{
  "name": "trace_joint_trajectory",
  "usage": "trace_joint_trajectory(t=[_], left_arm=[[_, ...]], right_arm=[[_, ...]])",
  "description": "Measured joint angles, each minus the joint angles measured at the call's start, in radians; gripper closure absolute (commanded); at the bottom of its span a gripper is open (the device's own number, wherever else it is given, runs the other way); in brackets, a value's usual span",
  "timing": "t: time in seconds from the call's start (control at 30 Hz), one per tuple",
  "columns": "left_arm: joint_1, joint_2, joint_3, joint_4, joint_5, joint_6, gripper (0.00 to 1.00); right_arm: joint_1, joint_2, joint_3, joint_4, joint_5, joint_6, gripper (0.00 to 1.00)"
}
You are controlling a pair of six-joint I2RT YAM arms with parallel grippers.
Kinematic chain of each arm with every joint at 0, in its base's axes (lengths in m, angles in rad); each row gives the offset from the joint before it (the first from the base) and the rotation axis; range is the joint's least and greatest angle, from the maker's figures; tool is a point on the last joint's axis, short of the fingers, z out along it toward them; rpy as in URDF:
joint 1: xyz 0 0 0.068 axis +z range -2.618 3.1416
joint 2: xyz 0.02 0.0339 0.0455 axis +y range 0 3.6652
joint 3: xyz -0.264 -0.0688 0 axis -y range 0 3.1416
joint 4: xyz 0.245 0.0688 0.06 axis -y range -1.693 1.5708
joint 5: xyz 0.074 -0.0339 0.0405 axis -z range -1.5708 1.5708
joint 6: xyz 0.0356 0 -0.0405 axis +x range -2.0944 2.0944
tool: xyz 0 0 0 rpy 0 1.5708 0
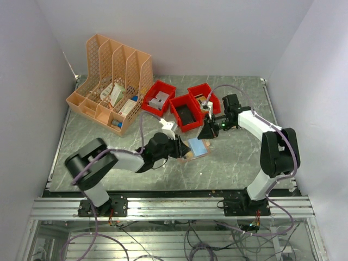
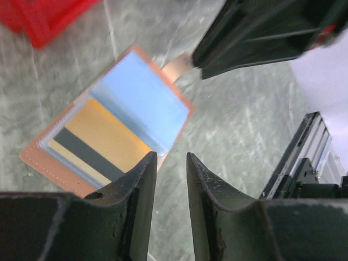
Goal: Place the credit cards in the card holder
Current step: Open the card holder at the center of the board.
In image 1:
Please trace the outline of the tan leather card holder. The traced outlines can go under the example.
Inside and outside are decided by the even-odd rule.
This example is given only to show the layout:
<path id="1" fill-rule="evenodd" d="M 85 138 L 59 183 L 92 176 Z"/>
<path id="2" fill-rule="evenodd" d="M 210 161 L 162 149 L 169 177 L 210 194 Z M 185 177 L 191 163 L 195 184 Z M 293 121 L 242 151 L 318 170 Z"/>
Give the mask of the tan leather card holder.
<path id="1" fill-rule="evenodd" d="M 188 152 L 183 158 L 179 158 L 178 161 L 180 163 L 195 160 L 210 153 L 210 140 L 199 140 L 198 138 L 192 138 L 184 141 L 184 144 L 190 148 L 190 152 Z"/>

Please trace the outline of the gold striped card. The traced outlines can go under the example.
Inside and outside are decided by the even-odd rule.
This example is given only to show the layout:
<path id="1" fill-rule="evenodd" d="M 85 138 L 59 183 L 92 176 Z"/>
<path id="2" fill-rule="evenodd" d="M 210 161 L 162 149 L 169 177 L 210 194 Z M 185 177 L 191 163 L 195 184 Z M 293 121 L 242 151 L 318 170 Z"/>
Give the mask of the gold striped card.
<path id="1" fill-rule="evenodd" d="M 206 103 L 206 97 L 204 94 L 199 94 L 195 96 L 196 101 L 198 101 L 199 105 Z"/>

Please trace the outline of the black VIP card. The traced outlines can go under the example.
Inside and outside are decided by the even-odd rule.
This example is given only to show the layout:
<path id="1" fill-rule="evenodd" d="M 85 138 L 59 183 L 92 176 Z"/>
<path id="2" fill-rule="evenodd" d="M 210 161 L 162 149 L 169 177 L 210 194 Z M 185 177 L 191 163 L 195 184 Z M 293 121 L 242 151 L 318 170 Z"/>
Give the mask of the black VIP card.
<path id="1" fill-rule="evenodd" d="M 186 104 L 176 107 L 176 111 L 181 120 L 182 126 L 186 126 L 196 121 L 192 111 Z"/>

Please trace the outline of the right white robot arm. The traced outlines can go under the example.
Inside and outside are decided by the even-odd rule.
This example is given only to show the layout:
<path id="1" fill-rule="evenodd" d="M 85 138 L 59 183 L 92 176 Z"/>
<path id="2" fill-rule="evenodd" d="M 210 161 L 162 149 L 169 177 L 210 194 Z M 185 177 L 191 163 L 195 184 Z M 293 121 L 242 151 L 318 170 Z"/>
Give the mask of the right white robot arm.
<path id="1" fill-rule="evenodd" d="M 243 107 L 236 94 L 223 99 L 224 114 L 204 117 L 198 139 L 214 139 L 220 131 L 243 128 L 253 134 L 261 144 L 260 171 L 239 199 L 240 210 L 252 215 L 265 205 L 266 197 L 277 182 L 292 178 L 300 167 L 296 132 L 292 128 L 273 125 L 251 107 Z"/>

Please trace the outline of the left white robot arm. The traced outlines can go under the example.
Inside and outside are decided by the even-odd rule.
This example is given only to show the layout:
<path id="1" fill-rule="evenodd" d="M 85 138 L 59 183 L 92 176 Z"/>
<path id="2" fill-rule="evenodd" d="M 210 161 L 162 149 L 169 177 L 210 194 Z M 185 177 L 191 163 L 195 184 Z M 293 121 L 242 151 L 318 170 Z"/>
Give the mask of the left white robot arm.
<path id="1" fill-rule="evenodd" d="M 65 167 L 73 178 L 72 184 L 87 197 L 82 201 L 79 216 L 107 216 L 117 212 L 125 213 L 107 193 L 101 180 L 111 169 L 128 170 L 143 173 L 155 170 L 161 161 L 166 163 L 169 158 L 183 158 L 191 151 L 179 135 L 170 139 L 164 133 L 155 133 L 145 147 L 134 152 L 109 148 L 101 138 L 96 138 L 65 159 Z"/>

